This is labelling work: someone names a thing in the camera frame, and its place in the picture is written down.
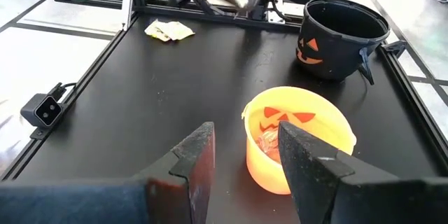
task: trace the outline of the black bucket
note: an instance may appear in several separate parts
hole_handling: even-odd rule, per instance
[[[387,38],[389,24],[375,11],[347,0],[311,0],[295,53],[319,78],[343,81],[357,69],[373,85],[368,55]]]

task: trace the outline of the bucket handle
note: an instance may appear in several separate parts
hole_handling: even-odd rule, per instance
[[[371,85],[374,85],[375,83],[373,81],[372,72],[369,67],[369,58],[367,55],[367,48],[361,48],[361,50],[359,50],[359,55],[363,59],[363,63],[359,66],[359,71],[369,81],[369,83]]]

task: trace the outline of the floor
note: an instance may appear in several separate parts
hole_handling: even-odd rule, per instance
[[[352,0],[393,23],[389,43],[406,38],[402,68],[448,136],[448,5],[434,0]],[[288,11],[302,13],[302,6]],[[35,93],[76,82],[120,29],[119,10],[0,0],[0,174],[29,140],[33,127],[19,114]]]

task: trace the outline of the crumpled paper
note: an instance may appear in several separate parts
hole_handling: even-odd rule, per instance
[[[180,22],[161,22],[159,20],[152,22],[145,29],[145,33],[164,42],[182,40],[195,34],[190,28]]]

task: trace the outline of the scratch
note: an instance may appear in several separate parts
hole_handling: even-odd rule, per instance
[[[334,160],[333,157],[318,157],[318,159],[320,159],[320,160],[326,160],[326,161]]]

